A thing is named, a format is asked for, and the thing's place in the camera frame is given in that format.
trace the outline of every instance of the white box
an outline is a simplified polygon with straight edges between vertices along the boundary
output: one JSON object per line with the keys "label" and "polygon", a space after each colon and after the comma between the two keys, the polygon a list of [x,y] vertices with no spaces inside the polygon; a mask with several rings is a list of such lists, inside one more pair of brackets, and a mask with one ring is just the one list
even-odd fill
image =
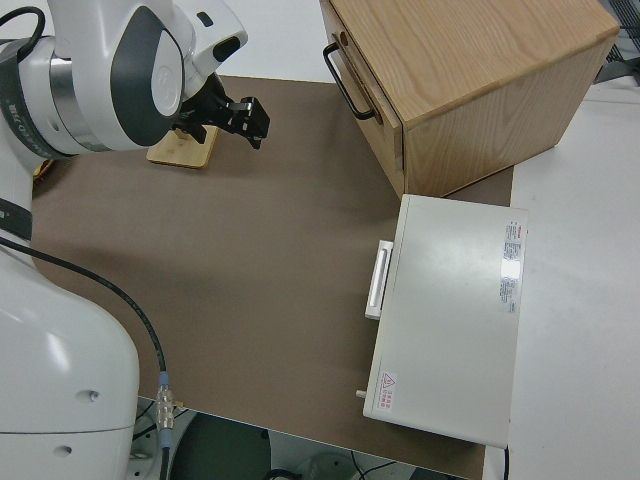
{"label": "white box", "polygon": [[524,210],[404,195],[364,415],[507,446]]}

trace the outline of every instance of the case handle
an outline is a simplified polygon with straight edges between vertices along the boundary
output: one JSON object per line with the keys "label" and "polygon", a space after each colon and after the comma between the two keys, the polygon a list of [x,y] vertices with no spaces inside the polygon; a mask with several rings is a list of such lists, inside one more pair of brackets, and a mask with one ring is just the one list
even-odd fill
{"label": "case handle", "polygon": [[324,48],[324,50],[322,51],[322,56],[324,57],[324,62],[327,64],[327,68],[329,68],[329,72],[331,73],[331,76],[336,81],[336,84],[338,85],[338,88],[340,89],[340,93],[342,93],[342,96],[347,101],[347,105],[349,105],[349,108],[351,109],[351,112],[353,112],[353,115],[358,120],[368,120],[369,118],[375,117],[376,116],[376,112],[375,112],[375,110],[373,108],[371,110],[366,111],[366,112],[361,112],[360,110],[358,110],[358,108],[353,103],[353,100],[351,100],[351,97],[349,96],[349,93],[347,92],[347,89],[344,87],[344,84],[342,83],[342,80],[340,80],[340,76],[338,75],[338,72],[336,71],[335,67],[333,66],[333,63],[331,63],[331,59],[329,59],[329,55],[331,55],[333,52],[335,52],[336,50],[339,50],[339,49],[340,49],[340,45],[338,45],[338,42],[333,42],[333,43],[327,45]]}

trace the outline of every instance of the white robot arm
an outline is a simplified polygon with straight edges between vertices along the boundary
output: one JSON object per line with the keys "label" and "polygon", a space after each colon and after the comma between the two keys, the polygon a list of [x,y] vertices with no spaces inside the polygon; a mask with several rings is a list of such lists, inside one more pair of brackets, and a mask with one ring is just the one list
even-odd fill
{"label": "white robot arm", "polygon": [[[40,19],[31,40],[0,41],[0,465],[3,478],[120,480],[137,353],[107,312],[16,253],[31,239],[32,173],[44,159],[154,145],[175,128],[203,141],[204,124],[259,148],[269,118],[253,97],[228,98],[215,74],[247,41],[223,1],[48,3],[55,37],[40,38],[37,9],[0,19]],[[170,411],[170,398],[159,404]]]}

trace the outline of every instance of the table surface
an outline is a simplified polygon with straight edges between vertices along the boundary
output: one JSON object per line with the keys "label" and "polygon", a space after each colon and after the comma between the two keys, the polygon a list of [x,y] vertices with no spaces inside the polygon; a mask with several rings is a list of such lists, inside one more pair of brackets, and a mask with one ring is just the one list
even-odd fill
{"label": "table surface", "polygon": [[[225,79],[271,114],[253,151],[221,134],[209,167],[145,152],[58,163],[36,188],[34,245],[130,293],[154,322],[174,392],[195,410],[480,478],[484,447],[365,418],[377,323],[364,318],[378,240],[399,199],[332,84]],[[508,204],[511,172],[458,193]],[[138,347],[153,396],[151,344],[126,305],[83,278],[45,275],[109,310]]]}
{"label": "table surface", "polygon": [[[515,168],[511,204],[529,210],[529,236],[514,479],[638,478],[638,132],[633,79],[595,85],[558,146]],[[501,472],[489,453],[485,478]]]}

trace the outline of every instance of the floor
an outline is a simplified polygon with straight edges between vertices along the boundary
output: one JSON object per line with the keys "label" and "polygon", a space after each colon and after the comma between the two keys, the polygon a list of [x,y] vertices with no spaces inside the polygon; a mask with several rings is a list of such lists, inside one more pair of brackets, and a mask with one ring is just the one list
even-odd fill
{"label": "floor", "polygon": [[[159,474],[155,410],[141,398],[139,419],[127,480],[155,479]],[[190,410],[176,416],[171,480],[451,480],[436,472],[416,469],[388,459],[352,452],[292,435],[205,415]],[[356,466],[364,476],[360,476]],[[281,475],[268,476],[271,470]]]}

